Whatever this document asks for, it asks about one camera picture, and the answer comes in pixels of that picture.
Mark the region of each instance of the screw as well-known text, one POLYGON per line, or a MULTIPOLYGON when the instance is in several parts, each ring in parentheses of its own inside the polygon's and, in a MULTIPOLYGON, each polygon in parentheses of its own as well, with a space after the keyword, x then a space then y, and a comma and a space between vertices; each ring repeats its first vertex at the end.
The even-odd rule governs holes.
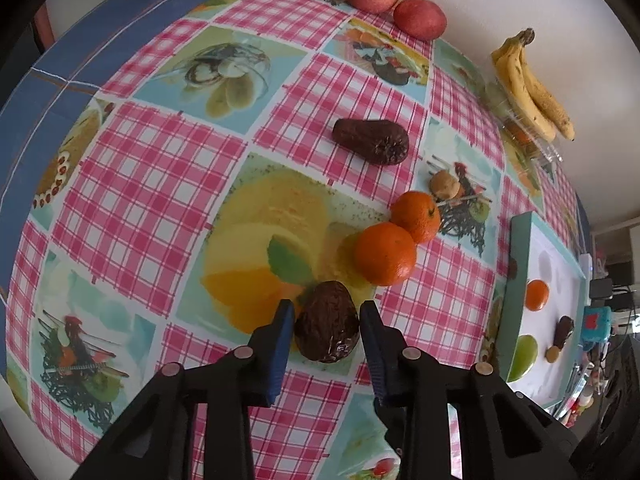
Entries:
POLYGON ((167 363, 162 367, 161 372, 165 377, 173 377, 178 374, 181 368, 179 363, 167 363))
POLYGON ((234 350, 234 355, 238 359, 248 359, 254 354, 254 349, 250 346, 239 346, 234 350))
POLYGON ((422 352, 420 352, 420 349, 416 348, 415 346, 408 346, 407 348, 402 350, 402 355, 406 359, 411 359, 411 361, 415 361, 416 359, 420 358, 420 356, 422 355, 422 352))
POLYGON ((489 363, 482 361, 476 363, 476 372, 478 372, 480 375, 491 375, 492 373, 494 373, 494 367, 492 367, 489 363))

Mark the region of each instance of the clear plastic container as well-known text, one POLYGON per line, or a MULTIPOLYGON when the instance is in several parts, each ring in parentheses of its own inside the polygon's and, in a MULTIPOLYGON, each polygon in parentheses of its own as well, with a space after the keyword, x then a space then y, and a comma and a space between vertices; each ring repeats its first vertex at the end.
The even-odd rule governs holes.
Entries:
POLYGON ((562 162, 556 147, 543 138, 535 124, 526 118, 514 95, 498 79, 491 58, 481 67, 481 72, 484 89, 480 101, 501 122, 505 132, 521 147, 525 156, 541 162, 562 162))

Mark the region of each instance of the printed green leaf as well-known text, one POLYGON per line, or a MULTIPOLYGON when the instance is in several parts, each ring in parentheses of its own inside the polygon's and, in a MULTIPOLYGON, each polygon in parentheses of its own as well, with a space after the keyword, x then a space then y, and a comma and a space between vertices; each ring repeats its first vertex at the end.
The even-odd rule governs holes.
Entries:
POLYGON ((285 283, 306 285, 314 276, 304 257, 288 240, 274 236, 267 247, 271 272, 285 283))

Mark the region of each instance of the checkered tablecloth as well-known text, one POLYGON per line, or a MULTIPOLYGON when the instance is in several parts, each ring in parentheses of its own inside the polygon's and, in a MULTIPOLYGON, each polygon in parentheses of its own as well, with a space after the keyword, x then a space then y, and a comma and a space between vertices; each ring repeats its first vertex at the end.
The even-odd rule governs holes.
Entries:
MULTIPOLYGON (((44 110, 34 110, 36 120, 27 131, 23 128, 25 148, 16 155, 0 190, 0 228, 15 233, 11 255, 0 255, 11 258, 10 273, 4 282, 0 278, 0 294, 8 292, 3 296, 8 363, 12 374, 24 379, 19 381, 23 390, 14 394, 25 397, 41 432, 76 462, 88 454, 102 431, 90 418, 55 400, 43 382, 49 373, 42 370, 43 338, 55 339, 56 332, 55 317, 43 311, 55 312, 67 302, 73 319, 89 319, 83 325, 86 333, 90 326, 109 327, 92 340, 92 351, 99 353, 101 346, 124 338, 117 344, 138 365, 129 371, 139 381, 138 389, 166 362, 196 367, 215 362, 238 346, 235 332, 221 335, 219 326, 190 314, 184 303, 191 299, 185 290, 200 286, 194 269, 201 269, 204 259, 216 257, 202 252, 204 244, 212 228, 215 234, 217 212, 233 186, 239 185, 239 175, 252 157, 297 170, 331 193, 382 216, 400 194, 420 187, 421 168, 428 157, 449 156, 445 153, 450 146, 424 152, 432 128, 449 128, 455 153, 476 161, 478 168, 488 168, 490 177, 482 185, 494 186, 495 225, 487 224, 485 239, 492 244, 495 258, 482 259, 468 244, 440 234, 418 247, 417 265, 408 280, 378 288, 374 294, 386 324, 399 328, 409 344, 449 365, 469 368, 478 358, 494 287, 508 273, 514 215, 542 212, 560 239, 574 249, 577 198, 566 175, 560 167, 538 170, 543 197, 533 202, 527 186, 510 173, 497 121, 460 76, 460 67, 470 62, 462 55, 458 64, 442 57, 446 51, 438 48, 442 40, 416 40, 395 27, 388 15, 373 16, 333 0, 128 2, 109 0, 102 10, 89 14, 18 86, 0 114, 2 131, 18 128, 12 102, 21 99, 21 92, 34 92, 30 77, 43 86, 42 98, 38 94, 34 99, 44 110), (189 13, 196 4, 199 12, 189 13), (121 14, 130 9, 117 27, 100 14, 110 6, 121 14), (404 45, 408 50, 402 59, 409 52, 418 60, 420 69, 428 73, 426 85, 391 83, 376 72, 377 67, 358 60, 354 49, 342 56, 344 49, 352 47, 341 42, 354 17, 361 20, 360 25, 372 27, 385 43, 386 56, 392 55, 391 43, 404 45), (74 38, 83 31, 84 38, 96 43, 80 52, 74 38), (217 87, 222 88, 221 101, 219 91, 203 94, 193 85, 172 97, 170 106, 169 90, 160 94, 149 90, 162 78, 179 80, 171 70, 188 70, 184 60, 187 54, 202 54, 203 47, 209 46, 203 43, 206 34, 223 38, 220 49, 241 44, 263 49, 273 58, 259 74, 265 79, 261 93, 254 96, 259 110, 254 115, 252 107, 236 112, 249 118, 243 128, 236 127, 225 108, 229 88, 217 87), (132 43, 136 46, 130 52, 126 48, 132 43), (79 60, 69 68, 75 48, 79 60), (280 50, 286 54, 278 57, 280 50), (113 66, 108 75, 95 71, 96 60, 102 67, 113 66), (44 88, 45 84, 52 89, 44 88), (78 128, 88 117, 86 110, 97 102, 101 103, 100 125, 93 137, 83 137, 86 134, 78 134, 82 132, 78 128), (198 106, 209 115, 199 113, 198 106), (337 146, 331 139, 331 125, 344 117, 400 124, 409 135, 407 159, 397 166, 374 166, 337 146), (79 154, 69 147, 74 136, 82 137, 79 154), (36 208, 27 218, 37 183, 32 174, 43 173, 57 147, 56 153, 63 158, 79 157, 73 173, 55 206, 43 209, 49 216, 36 208), (18 217, 16 227, 11 227, 18 217), (111 307, 98 311, 96 306, 82 304, 87 294, 97 304, 111 307), (131 340, 122 336, 126 330, 135 334, 131 340)), ((117 12, 112 9, 109 15, 115 20, 117 12)), ((191 73, 194 78, 206 75, 202 66, 191 73)), ((476 173, 471 171, 470 177, 478 179, 476 173)), ((63 336, 65 319, 58 320, 58 338, 63 336)), ((349 449, 348 444, 336 443, 344 443, 344 432, 351 431, 357 399, 372 399, 362 350, 357 349, 350 359, 340 372, 290 359, 275 405, 250 414, 257 479, 334 480, 336 456, 344 451, 337 447, 349 449)), ((135 391, 131 387, 126 395, 135 391)), ((118 402, 122 403, 113 401, 116 413, 123 408, 118 402)), ((201 407, 195 425, 195 478, 202 477, 205 418, 201 407)), ((454 410, 450 441, 452 471, 460 476, 454 410)), ((384 458, 380 453, 379 449, 372 452, 362 468, 384 458)), ((352 473, 345 473, 351 471, 347 466, 341 463, 342 469, 338 468, 342 478, 352 473)))

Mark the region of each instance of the table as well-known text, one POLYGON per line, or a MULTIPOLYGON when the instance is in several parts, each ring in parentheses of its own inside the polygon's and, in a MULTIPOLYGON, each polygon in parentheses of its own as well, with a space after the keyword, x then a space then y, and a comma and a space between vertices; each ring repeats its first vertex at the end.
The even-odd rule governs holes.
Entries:
MULTIPOLYGON (((300 269, 341 280, 356 304, 374 298, 385 323, 441 362, 487 359, 510 219, 536 210, 572 250, 584 237, 562 169, 522 162, 481 89, 446 42, 341 0, 106 1, 0 114, 12 132, 0 154, 3 347, 18 403, 80 462, 161 364, 197 366, 246 343, 280 297, 303 290, 300 269), (365 163, 330 140, 341 117, 398 122, 410 156, 365 163), (373 289, 352 272, 349 244, 437 169, 491 207, 444 218, 411 278, 373 289)), ((259 479, 397 471, 361 346, 333 365, 293 352, 276 405, 251 417, 259 479)), ((200 412, 196 477, 204 423, 200 412)))

